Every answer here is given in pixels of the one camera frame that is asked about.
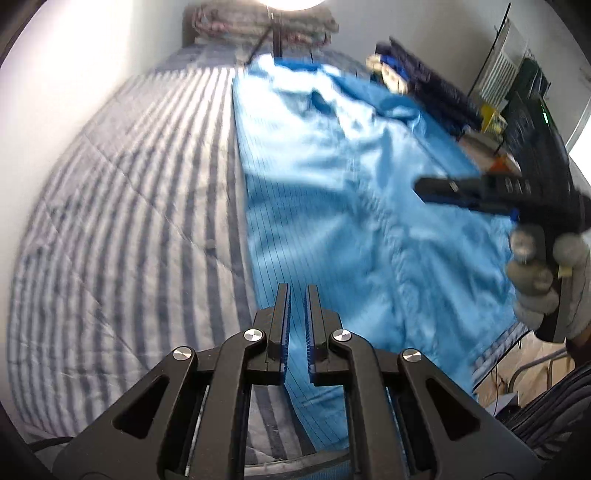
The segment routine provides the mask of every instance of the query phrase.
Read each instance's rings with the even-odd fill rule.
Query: yellow object
[[[562,265],[558,266],[558,278],[572,277],[572,276],[573,276],[573,267],[563,267]]]
[[[501,116],[498,110],[488,103],[482,105],[482,132],[500,138],[507,128],[507,121]]]

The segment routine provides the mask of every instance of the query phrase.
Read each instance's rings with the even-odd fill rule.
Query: blue cloth
[[[287,391],[317,449],[347,445],[341,388],[309,383],[304,291],[374,347],[415,347],[471,392],[513,323],[511,221],[424,204],[418,176],[477,168],[405,96],[326,66],[260,57],[233,84],[256,300],[292,288]]]

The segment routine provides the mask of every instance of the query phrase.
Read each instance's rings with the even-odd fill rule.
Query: black gripper frame
[[[59,480],[243,478],[251,387],[283,382],[290,306],[289,286],[280,284],[275,306],[255,316],[252,328],[262,335],[240,332],[211,350],[181,347],[167,355],[70,442],[56,459],[54,475]]]
[[[343,327],[306,292],[310,381],[342,385],[355,480],[530,480],[535,453],[424,355],[397,355]]]

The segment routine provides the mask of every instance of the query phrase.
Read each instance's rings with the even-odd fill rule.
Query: hand
[[[558,237],[553,247],[554,259],[561,267],[572,268],[573,288],[569,299],[559,298],[552,285],[552,273],[545,264],[533,260],[527,264],[512,260],[506,268],[509,279],[517,290],[514,307],[517,319],[531,330],[537,330],[545,314],[569,302],[566,337],[577,339],[591,324],[591,260],[589,247],[580,235],[567,233]]]

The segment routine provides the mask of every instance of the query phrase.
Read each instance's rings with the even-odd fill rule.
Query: bed
[[[250,327],[231,89],[249,52],[180,50],[126,82],[57,163],[22,240],[8,326],[12,394],[32,435],[76,435],[174,347]],[[367,75],[338,52],[312,56]],[[525,333],[514,323],[483,353],[474,385]],[[247,443],[251,465],[314,452],[281,387],[255,389]]]

